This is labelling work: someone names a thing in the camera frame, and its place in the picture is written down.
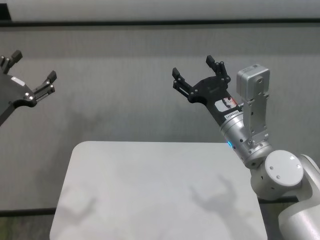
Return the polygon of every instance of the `table top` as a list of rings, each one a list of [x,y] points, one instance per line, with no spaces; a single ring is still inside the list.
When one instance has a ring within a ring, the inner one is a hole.
[[[226,143],[77,145],[51,240],[266,240],[250,171]]]

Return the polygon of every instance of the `white circular cap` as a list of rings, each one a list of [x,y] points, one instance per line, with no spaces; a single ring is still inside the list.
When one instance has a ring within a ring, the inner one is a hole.
[[[300,160],[288,151],[273,151],[265,159],[264,166],[269,177],[285,187],[297,185],[304,176]]]

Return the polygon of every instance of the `label sticker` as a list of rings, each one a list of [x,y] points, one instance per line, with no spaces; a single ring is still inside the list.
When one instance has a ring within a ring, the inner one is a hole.
[[[230,99],[225,97],[222,100],[216,101],[214,105],[219,112],[225,112],[229,109],[235,108],[237,106],[237,103],[233,100],[232,97],[230,97]]]
[[[241,70],[241,72],[244,74],[244,73],[249,72],[249,71],[251,71],[253,69],[256,69],[257,67],[260,67],[260,65],[259,64],[255,64],[255,65],[249,66],[249,67]]]
[[[21,85],[22,87],[23,87],[24,85],[26,85],[24,81],[21,81],[19,78],[16,78],[15,76],[13,76],[13,77],[11,78],[11,80],[14,81],[14,82],[16,82],[17,84]]]
[[[234,115],[236,115],[236,114],[238,114],[238,113],[239,113],[238,110],[237,110],[237,111],[233,111],[233,112],[225,115],[224,118],[225,118],[226,120],[228,120],[228,119],[230,119],[231,117],[233,117]]]

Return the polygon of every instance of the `silver cylindrical joint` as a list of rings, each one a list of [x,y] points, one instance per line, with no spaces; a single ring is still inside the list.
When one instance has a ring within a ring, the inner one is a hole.
[[[253,142],[244,126],[243,113],[236,115],[221,126],[221,133],[249,169],[256,169],[273,151],[267,140]]]
[[[302,164],[294,154],[276,150],[258,169],[251,171],[251,186],[258,197],[275,200],[299,187],[303,176]]]

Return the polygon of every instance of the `dark gripper mount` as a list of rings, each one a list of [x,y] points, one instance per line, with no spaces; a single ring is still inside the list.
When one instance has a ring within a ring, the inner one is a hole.
[[[223,61],[215,62],[213,57],[209,55],[205,62],[214,71],[215,76],[205,78],[194,86],[190,86],[176,68],[172,70],[173,88],[184,95],[190,103],[206,105],[208,101],[214,100],[215,95],[219,92],[226,91],[228,83],[231,81]]]
[[[16,80],[17,78],[8,75],[8,72],[22,57],[23,55],[19,50],[16,50],[11,57],[0,56],[0,86],[3,90],[10,90],[9,102],[14,103],[15,107],[34,107],[37,102],[55,92],[53,82],[57,79],[57,74],[52,71],[46,80],[34,90],[30,90],[21,80],[18,82],[22,84],[14,83],[13,79]]]

